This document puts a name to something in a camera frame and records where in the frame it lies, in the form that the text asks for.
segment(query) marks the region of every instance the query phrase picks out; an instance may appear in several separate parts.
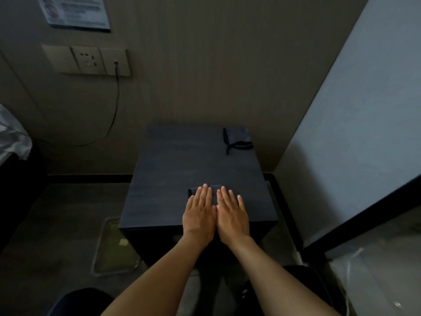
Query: wall outlet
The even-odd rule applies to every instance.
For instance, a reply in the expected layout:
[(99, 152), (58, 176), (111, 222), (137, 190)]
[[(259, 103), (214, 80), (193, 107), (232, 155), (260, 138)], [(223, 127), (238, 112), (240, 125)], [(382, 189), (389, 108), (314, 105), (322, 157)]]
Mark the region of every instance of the wall outlet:
[(68, 46), (42, 44), (45, 55), (56, 71), (61, 73), (80, 73), (76, 60)]
[(117, 73), (120, 76), (130, 76), (130, 67), (124, 49), (101, 48), (101, 54), (108, 75), (115, 75), (115, 63), (118, 62)]
[(71, 49), (83, 74), (106, 74), (97, 47), (73, 46)]

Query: person's right hand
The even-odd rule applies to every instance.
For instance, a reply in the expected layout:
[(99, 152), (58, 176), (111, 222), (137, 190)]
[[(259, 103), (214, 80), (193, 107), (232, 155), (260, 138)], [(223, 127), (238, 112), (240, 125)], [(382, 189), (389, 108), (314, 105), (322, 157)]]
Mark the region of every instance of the person's right hand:
[(250, 235), (248, 216), (245, 212), (243, 198), (238, 195), (238, 203), (235, 200), (234, 192), (223, 186), (216, 191), (218, 197), (218, 219), (216, 222), (221, 241), (229, 248), (244, 236)]

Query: wall sign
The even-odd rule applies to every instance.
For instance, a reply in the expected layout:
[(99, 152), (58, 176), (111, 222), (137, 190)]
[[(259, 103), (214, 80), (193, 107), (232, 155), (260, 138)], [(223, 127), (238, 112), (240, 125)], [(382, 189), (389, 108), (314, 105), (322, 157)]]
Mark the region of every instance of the wall sign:
[(103, 0), (39, 0), (50, 26), (110, 32)]

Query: folded cloth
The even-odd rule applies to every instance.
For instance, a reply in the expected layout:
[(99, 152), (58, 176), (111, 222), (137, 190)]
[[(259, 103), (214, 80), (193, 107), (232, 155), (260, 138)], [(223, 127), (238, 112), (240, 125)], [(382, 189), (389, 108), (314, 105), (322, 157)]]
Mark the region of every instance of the folded cloth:
[[(212, 205), (216, 205), (216, 204), (218, 204), (216, 191), (220, 190), (222, 185), (209, 185), (209, 187), (212, 188)], [(196, 192), (197, 192), (198, 188), (199, 187), (189, 188), (189, 190), (187, 191), (187, 196), (190, 197), (192, 195), (196, 195)]]
[(224, 143), (227, 145), (226, 154), (228, 155), (230, 148), (235, 149), (252, 149), (250, 135), (244, 127), (224, 127), (222, 130)]

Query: bare arm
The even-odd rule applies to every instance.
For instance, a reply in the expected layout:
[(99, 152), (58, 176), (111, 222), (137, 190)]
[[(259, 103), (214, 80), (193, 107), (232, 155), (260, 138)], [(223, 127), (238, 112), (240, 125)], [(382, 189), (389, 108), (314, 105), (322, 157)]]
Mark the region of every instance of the bare arm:
[(187, 202), (183, 237), (164, 257), (131, 284), (102, 316), (175, 315), (187, 279), (215, 233), (212, 191), (199, 188)]
[(271, 259), (249, 236), (243, 199), (223, 187), (218, 195), (218, 232), (237, 257), (266, 316), (339, 314)]

